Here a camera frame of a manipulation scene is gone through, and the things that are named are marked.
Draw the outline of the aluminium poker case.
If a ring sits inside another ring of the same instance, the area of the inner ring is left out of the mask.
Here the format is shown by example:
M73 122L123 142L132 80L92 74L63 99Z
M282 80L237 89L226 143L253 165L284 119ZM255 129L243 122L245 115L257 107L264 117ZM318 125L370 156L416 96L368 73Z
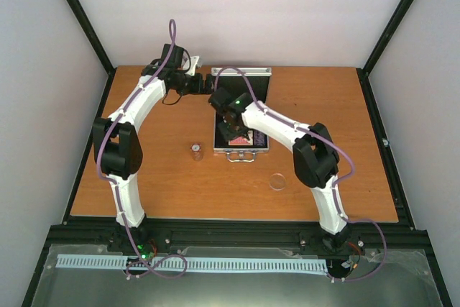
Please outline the aluminium poker case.
M244 124L242 114L255 100L265 102L272 76L269 67L213 67L213 93L208 102L215 110L213 151L229 162L253 162L269 151L269 137Z

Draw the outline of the red playing card deck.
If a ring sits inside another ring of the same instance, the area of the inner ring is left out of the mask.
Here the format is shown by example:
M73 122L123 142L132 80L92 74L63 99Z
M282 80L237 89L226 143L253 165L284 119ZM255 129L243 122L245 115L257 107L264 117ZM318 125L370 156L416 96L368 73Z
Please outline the red playing card deck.
M240 136L229 141L230 146L252 146L253 139L251 136Z

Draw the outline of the purple poker chip tube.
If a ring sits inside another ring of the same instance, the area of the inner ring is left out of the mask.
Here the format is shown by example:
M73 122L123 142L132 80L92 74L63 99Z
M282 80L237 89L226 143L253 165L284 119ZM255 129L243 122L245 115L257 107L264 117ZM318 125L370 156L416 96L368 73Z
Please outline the purple poker chip tube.
M254 133L254 145L258 147L265 147L267 145L266 136L262 132Z

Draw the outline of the orange poker chip tube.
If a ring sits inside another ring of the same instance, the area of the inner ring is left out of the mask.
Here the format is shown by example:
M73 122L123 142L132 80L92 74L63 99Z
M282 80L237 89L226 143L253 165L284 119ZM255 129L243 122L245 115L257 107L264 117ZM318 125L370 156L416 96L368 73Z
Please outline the orange poker chip tube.
M203 159L203 150L202 150L202 146L200 143L193 143L190 146L190 152L191 152L192 158L195 161L200 161Z

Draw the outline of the clear round tube lid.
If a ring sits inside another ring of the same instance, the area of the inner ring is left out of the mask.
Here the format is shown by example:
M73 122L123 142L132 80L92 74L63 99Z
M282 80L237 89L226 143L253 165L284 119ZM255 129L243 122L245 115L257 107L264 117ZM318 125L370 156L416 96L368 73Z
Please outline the clear round tube lid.
M270 176L269 186L274 191L282 191L286 187L286 178L281 173L274 173Z

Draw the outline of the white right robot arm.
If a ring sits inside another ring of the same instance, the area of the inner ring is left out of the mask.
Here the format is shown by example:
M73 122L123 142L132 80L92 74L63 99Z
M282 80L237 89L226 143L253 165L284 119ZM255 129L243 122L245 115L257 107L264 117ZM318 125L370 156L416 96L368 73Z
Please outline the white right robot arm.
M310 188L323 231L321 242L325 250L338 252L349 236L348 216L339 194L339 149L331 140L327 128L298 123L272 110L250 93L235 98L224 88L211 94L208 100L222 117L218 129L224 139L246 136L250 129L279 142L293 154L297 179Z

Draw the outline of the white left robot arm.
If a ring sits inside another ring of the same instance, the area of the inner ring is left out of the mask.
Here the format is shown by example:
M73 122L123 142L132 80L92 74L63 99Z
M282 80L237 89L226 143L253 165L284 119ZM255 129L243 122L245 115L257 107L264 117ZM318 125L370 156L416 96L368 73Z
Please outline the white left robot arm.
M143 160L138 131L154 105L174 90L185 95L207 95L212 77L197 72L199 56L166 44L162 57L153 60L123 104L108 117L97 118L92 126L93 153L99 178L111 186L116 205L116 221L129 227L124 242L134 251L142 251L150 234L139 225L144 219L137 182Z

